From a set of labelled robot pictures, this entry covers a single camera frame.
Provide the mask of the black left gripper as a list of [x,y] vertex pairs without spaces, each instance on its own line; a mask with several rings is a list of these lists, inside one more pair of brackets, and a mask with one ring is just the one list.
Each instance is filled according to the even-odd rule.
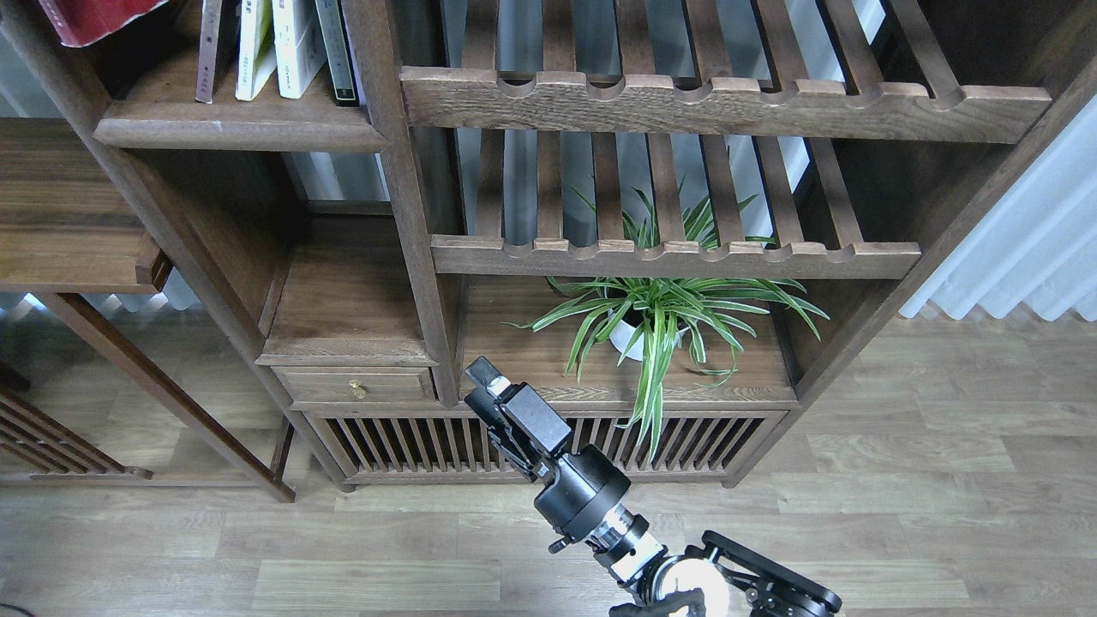
[[39,1],[35,0],[1,0],[1,12],[3,12],[3,20],[11,20],[15,16],[42,20],[44,16]]

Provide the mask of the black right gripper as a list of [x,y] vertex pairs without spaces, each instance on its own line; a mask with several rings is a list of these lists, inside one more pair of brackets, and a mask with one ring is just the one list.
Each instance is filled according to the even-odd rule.
[[548,552],[586,542],[600,558],[634,556],[648,523],[622,504],[631,487],[626,474],[592,444],[573,453],[572,426],[531,386],[511,386],[485,356],[464,374],[482,389],[464,402],[499,452],[530,482],[544,484],[534,507],[559,535]]

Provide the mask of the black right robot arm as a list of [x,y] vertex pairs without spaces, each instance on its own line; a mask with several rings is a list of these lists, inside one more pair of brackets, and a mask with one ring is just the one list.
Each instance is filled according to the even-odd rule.
[[728,616],[740,590],[753,616],[835,616],[838,594],[708,530],[701,546],[671,554],[624,504],[630,479],[598,446],[572,452],[572,427],[528,383],[513,384],[485,356],[465,370],[465,402],[525,480],[544,487],[534,507],[559,535],[548,551],[586,543],[632,601],[611,616]]

